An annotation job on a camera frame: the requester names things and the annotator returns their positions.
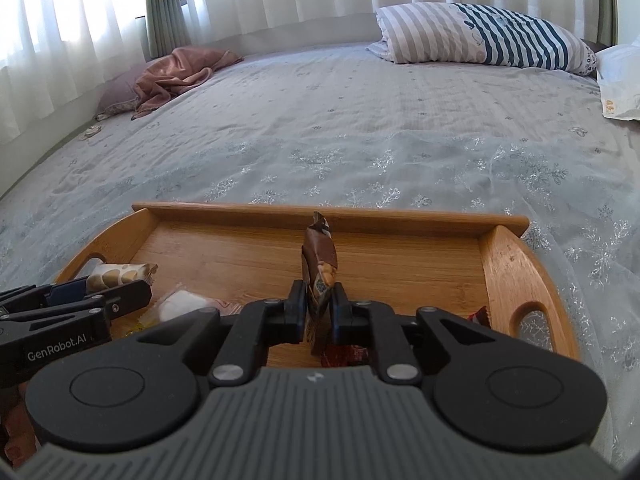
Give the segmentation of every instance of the purple pillow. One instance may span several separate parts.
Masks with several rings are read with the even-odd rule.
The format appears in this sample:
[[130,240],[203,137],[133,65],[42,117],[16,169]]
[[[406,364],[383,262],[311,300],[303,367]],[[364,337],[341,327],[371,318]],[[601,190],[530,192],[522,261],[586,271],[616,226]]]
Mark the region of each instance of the purple pillow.
[[146,67],[154,62],[156,60],[132,66],[124,74],[110,81],[98,104],[95,120],[103,121],[111,116],[135,110],[136,104],[138,104],[138,96],[133,91],[133,85]]

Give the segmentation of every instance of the mattress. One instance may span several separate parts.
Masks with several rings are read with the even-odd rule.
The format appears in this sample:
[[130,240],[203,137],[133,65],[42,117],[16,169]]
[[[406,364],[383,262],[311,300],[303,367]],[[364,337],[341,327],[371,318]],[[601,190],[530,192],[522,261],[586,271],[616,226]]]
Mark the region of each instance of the mattress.
[[[101,125],[0,202],[0,290],[51,280],[139,200],[525,214],[607,385],[594,446],[615,465],[640,447],[640,128],[602,117],[594,80],[396,66],[355,44],[247,59],[145,118]],[[522,337],[548,346],[535,315]]]

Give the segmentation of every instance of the black circular joint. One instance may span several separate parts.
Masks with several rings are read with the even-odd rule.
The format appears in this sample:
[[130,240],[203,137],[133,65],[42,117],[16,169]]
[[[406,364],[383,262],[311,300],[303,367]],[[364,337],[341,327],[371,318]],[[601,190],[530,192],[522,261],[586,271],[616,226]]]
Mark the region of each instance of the black circular joint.
[[171,347],[107,344],[40,370],[25,403],[41,442],[100,453],[173,433],[199,398],[193,373]]
[[597,375],[524,342],[468,346],[437,375],[433,400],[458,432],[494,449],[544,453],[590,442],[607,405]]
[[486,380],[500,402],[514,408],[541,408],[562,395],[562,383],[553,374],[530,366],[496,370]]
[[81,372],[71,381],[71,395],[94,408],[115,408],[131,402],[145,389],[145,378],[135,370],[105,366]]

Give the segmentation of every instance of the tray handle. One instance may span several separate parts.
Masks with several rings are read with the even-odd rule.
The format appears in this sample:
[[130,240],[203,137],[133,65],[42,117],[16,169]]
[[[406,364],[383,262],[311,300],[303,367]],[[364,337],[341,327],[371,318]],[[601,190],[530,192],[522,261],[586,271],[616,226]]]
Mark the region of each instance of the tray handle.
[[74,279],[92,258],[107,264],[128,264],[157,225],[158,218],[147,209],[125,216],[85,245],[60,271],[55,283]]
[[479,240],[491,327],[517,337],[520,322],[539,310],[555,352],[579,360],[574,330],[556,287],[535,254],[511,231],[497,226]]

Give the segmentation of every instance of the striped pillow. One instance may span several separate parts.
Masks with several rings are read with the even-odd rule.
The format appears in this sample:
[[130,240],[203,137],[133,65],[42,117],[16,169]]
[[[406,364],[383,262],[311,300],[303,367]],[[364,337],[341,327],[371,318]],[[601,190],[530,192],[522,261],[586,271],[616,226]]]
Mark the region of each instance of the striped pillow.
[[382,7],[376,15],[382,40],[368,49],[394,63],[536,66],[580,75],[596,67],[593,51],[568,30],[511,10],[414,3]]

